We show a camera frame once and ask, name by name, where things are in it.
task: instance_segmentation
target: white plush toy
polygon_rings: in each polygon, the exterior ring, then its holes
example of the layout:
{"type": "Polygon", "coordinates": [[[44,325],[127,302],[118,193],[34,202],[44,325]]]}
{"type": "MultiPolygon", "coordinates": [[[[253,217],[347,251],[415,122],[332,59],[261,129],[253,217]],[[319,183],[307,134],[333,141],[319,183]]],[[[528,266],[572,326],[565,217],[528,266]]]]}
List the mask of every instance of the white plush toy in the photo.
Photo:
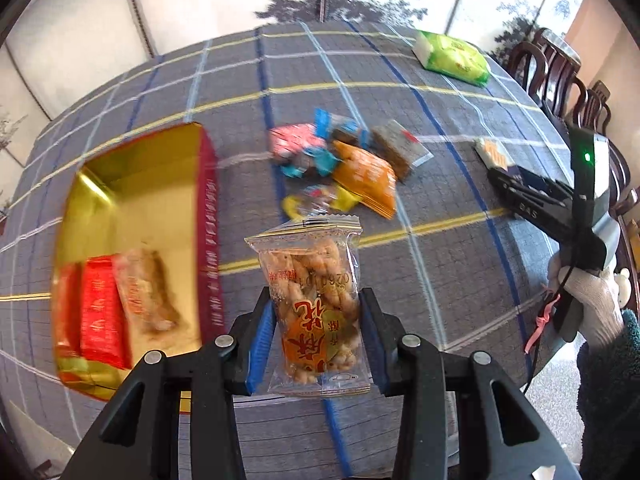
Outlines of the white plush toy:
{"type": "Polygon", "coordinates": [[[631,282],[629,281],[629,269],[620,269],[620,274],[614,274],[613,280],[618,284],[618,304],[624,308],[631,298],[631,282]]]}

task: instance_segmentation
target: white glove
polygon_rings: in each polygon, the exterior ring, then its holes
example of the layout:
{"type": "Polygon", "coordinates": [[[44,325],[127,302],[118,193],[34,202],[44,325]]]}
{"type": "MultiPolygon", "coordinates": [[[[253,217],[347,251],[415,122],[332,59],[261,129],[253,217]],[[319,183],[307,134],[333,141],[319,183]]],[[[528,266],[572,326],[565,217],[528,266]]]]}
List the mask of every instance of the white glove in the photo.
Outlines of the white glove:
{"type": "MultiPolygon", "coordinates": [[[[599,276],[574,269],[564,285],[564,290],[584,305],[584,319],[579,331],[590,348],[601,348],[613,342],[624,328],[618,299],[620,289],[613,274],[615,266],[614,259],[599,276]]],[[[556,253],[548,265],[549,287],[553,291],[558,290],[569,271],[569,267],[559,267],[560,257],[556,253]]]]}

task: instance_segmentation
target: plaid tablecloth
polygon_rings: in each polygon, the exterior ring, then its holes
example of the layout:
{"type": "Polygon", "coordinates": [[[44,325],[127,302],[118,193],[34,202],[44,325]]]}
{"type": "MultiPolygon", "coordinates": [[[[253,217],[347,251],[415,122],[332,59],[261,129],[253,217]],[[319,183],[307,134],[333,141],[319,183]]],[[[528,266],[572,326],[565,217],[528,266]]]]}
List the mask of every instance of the plaid tablecloth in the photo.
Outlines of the plaid tablecloth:
{"type": "MultiPolygon", "coordinates": [[[[0,238],[2,398],[76,446],[102,403],[60,385],[52,363],[49,279],[63,202],[78,165],[124,139],[180,121],[204,125],[220,159],[220,241],[226,322],[250,311],[265,284],[244,237],[282,221],[290,182],[270,163],[268,128],[312,122],[315,107],[363,126],[398,120],[434,154],[398,185],[390,221],[364,206],[362,285],[382,309],[443,350],[484,349],[517,383],[523,340],[540,305],[554,242],[501,209],[472,147],[495,136],[518,164],[571,182],[567,147],[545,116],[490,60],[485,89],[423,70],[415,32],[363,23],[270,25],[160,56],[92,92],[50,123],[22,174],[0,238]]],[[[542,347],[540,363],[550,357],[542,347]]],[[[377,392],[330,403],[263,394],[236,406],[252,479],[341,478],[392,467],[400,399],[377,392]]],[[[457,447],[449,397],[449,438],[457,447]]],[[[180,468],[188,478],[188,415],[180,468]]]]}

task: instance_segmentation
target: person's arm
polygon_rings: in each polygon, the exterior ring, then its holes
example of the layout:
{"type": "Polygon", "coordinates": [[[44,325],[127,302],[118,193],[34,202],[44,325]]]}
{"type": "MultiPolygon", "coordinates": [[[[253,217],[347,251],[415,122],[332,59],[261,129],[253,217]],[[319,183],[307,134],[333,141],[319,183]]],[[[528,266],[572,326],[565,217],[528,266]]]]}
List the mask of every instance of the person's arm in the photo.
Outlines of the person's arm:
{"type": "MultiPolygon", "coordinates": [[[[561,281],[567,268],[556,275],[561,281]]],[[[622,314],[611,269],[592,276],[574,269],[565,289],[584,305],[580,333],[578,412],[584,422],[580,474],[584,480],[638,476],[640,456],[640,328],[622,314]]]]}

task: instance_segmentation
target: dark sleeve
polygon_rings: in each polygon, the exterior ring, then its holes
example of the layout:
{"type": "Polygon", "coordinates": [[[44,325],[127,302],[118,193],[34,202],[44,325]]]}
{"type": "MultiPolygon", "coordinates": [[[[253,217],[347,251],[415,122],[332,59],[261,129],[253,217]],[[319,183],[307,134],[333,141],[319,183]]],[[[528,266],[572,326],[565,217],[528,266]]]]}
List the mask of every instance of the dark sleeve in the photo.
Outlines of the dark sleeve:
{"type": "Polygon", "coordinates": [[[625,328],[610,345],[578,353],[578,412],[584,422],[580,474],[615,479],[640,442],[640,329],[622,313],[625,328]]]}

